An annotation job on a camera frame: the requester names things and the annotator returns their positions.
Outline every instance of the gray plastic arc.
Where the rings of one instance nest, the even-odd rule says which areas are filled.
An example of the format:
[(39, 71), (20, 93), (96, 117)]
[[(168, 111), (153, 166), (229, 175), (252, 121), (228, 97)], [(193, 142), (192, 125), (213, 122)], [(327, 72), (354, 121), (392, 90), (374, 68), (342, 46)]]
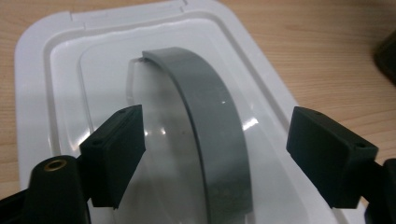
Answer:
[(180, 48), (143, 51), (172, 78), (199, 149), (208, 223), (242, 224), (252, 211), (248, 151), (235, 104), (217, 72)]

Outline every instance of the white plastic container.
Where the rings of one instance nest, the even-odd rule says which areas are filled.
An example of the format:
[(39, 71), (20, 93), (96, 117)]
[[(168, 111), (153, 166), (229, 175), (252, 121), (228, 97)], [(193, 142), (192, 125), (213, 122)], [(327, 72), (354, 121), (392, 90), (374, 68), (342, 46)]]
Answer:
[[(205, 223), (202, 189), (179, 193), (202, 180), (184, 105), (168, 79), (150, 76), (161, 70), (139, 61), (143, 50), (171, 47), (203, 57), (233, 97), (252, 178), (247, 223), (364, 223), (362, 207), (332, 211), (291, 159), (286, 141), (296, 102), (235, 15), (208, 0), (62, 12), (23, 34), (15, 56), (21, 188), (39, 162), (77, 157), (78, 145), (113, 112), (142, 104), (148, 151), (120, 209), (91, 207), (92, 222)], [(188, 172), (177, 165), (182, 153)], [(136, 184), (145, 181), (145, 188)]]

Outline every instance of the screw hole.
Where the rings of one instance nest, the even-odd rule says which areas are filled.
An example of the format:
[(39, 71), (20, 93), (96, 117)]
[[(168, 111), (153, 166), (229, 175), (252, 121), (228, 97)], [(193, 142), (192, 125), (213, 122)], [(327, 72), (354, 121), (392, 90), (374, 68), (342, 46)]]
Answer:
[(103, 141), (102, 141), (102, 140), (100, 140), (100, 139), (98, 139), (98, 140), (94, 140), (94, 141), (92, 142), (92, 144), (93, 144), (94, 146), (101, 145), (102, 143), (103, 143)]
[(66, 160), (50, 161), (49, 163), (46, 164), (44, 170), (47, 172), (57, 171), (64, 168), (66, 164), (67, 164)]
[(355, 146), (356, 147), (366, 147), (366, 145), (364, 145), (363, 143), (356, 143)]

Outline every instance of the black object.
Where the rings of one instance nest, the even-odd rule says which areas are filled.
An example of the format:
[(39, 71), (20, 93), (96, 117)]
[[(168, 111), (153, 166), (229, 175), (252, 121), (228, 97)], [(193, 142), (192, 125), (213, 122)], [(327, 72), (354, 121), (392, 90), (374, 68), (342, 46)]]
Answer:
[(84, 189), (93, 206), (119, 207), (145, 150), (142, 105), (118, 111), (80, 145)]
[(367, 224), (396, 223), (396, 160), (380, 166), (377, 147), (318, 111), (295, 107), (287, 150), (330, 207), (370, 204)]
[(0, 201), (0, 223), (19, 224), (26, 189)]
[(396, 85), (396, 31), (379, 46), (374, 59), (381, 72)]
[(142, 106), (111, 116), (81, 145), (81, 156), (40, 162), (29, 188), (0, 201), (0, 223), (91, 223), (86, 202), (118, 208), (145, 152)]
[(74, 157), (50, 158), (33, 169), (21, 223), (90, 223)]

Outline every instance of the wooden surface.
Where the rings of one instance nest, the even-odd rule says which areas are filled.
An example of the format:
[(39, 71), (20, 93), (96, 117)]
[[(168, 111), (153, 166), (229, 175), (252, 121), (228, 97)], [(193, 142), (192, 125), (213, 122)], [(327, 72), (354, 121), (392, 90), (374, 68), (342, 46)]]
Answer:
[[(19, 190), (14, 50), (33, 22), (59, 11), (147, 1), (0, 0), (0, 199)], [(394, 0), (223, 0), (244, 23), (302, 106), (319, 110), (396, 157), (396, 88), (372, 53), (396, 30)]]

